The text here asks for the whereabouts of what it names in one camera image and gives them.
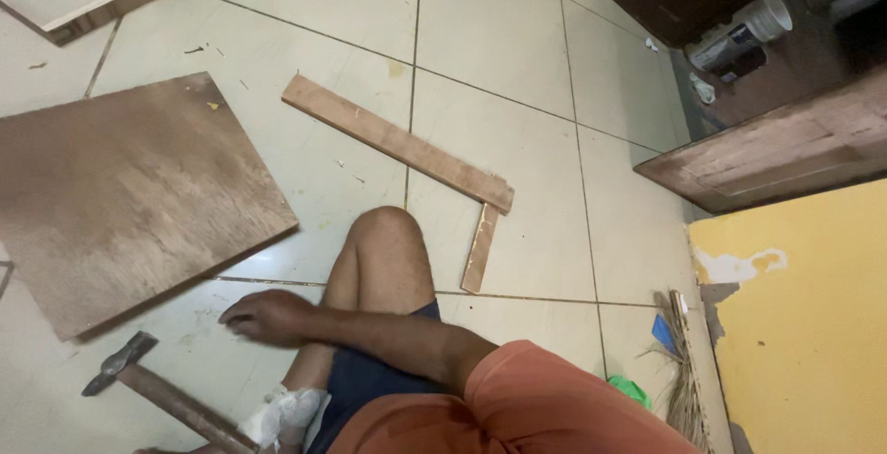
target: paint can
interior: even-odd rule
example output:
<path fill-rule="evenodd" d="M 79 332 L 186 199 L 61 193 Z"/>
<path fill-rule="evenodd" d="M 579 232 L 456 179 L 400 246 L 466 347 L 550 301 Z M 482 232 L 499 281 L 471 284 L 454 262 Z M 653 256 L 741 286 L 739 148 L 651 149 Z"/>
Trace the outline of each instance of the paint can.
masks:
<path fill-rule="evenodd" d="M 755 0 L 734 14 L 730 24 L 706 32 L 684 52 L 693 66 L 709 72 L 791 29 L 791 15 L 782 0 Z"/>

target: blue object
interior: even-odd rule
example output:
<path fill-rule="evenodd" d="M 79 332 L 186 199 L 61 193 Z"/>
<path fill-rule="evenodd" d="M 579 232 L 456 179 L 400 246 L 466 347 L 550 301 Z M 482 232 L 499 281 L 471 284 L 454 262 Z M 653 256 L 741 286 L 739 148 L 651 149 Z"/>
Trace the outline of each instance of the blue object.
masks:
<path fill-rule="evenodd" d="M 653 322 L 653 336 L 659 340 L 659 343 L 668 348 L 669 352 L 675 355 L 678 354 L 674 346 L 674 339 L 671 338 L 671 332 L 668 330 L 668 324 L 665 324 L 665 319 L 660 314 L 656 314 L 656 321 Z"/>

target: hammer head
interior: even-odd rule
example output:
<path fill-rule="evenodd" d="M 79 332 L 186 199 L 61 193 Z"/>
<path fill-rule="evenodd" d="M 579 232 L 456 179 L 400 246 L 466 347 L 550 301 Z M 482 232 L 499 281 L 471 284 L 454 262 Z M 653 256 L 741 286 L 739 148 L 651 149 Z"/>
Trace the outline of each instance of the hammer head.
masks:
<path fill-rule="evenodd" d="M 127 364 L 136 362 L 156 344 L 157 338 L 148 333 L 144 331 L 136 333 L 136 336 L 130 338 L 123 348 L 105 359 L 98 376 L 90 381 L 83 392 L 80 392 L 80 395 L 91 397 L 107 388 L 108 385 L 115 382 L 118 372 L 123 370 Z"/>

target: orange shirt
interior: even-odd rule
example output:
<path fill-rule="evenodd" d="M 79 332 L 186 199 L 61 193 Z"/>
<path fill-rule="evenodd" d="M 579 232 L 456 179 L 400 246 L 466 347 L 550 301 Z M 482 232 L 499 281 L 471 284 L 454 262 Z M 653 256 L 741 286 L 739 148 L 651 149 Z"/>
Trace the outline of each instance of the orange shirt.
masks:
<path fill-rule="evenodd" d="M 402 393 L 367 403 L 329 454 L 699 454 L 611 385 L 529 341 L 493 351 L 468 378 L 465 401 Z"/>

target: tiled floor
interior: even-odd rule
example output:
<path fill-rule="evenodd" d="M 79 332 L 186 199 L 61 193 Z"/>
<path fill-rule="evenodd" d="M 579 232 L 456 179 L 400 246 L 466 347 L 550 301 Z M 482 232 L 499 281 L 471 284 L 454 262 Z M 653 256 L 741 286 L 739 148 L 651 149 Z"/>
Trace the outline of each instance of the tiled floor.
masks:
<path fill-rule="evenodd" d="M 81 0 L 23 1 L 49 15 Z M 698 307 L 691 210 L 632 165 L 688 135 L 667 51 L 645 48 L 643 29 L 612 1 L 156 0 L 114 28 L 55 48 L 0 13 L 0 116 L 209 71 L 302 229 L 227 280 L 87 342 L 59 343 L 13 276 L 0 300 L 10 452 L 199 444 L 124 387 L 79 396 L 138 329 L 161 340 L 146 365 L 244 418 L 293 353 L 239 341 L 216 316 L 272 286 L 318 300 L 350 223 L 381 205 L 418 219 L 445 320 L 497 343 L 531 339 L 601 377 L 624 374 L 664 414 L 673 368 L 639 355 L 653 342 L 652 290 L 679 289 Z M 480 205 L 283 104 L 297 71 L 516 188 L 481 296 L 459 290 Z"/>

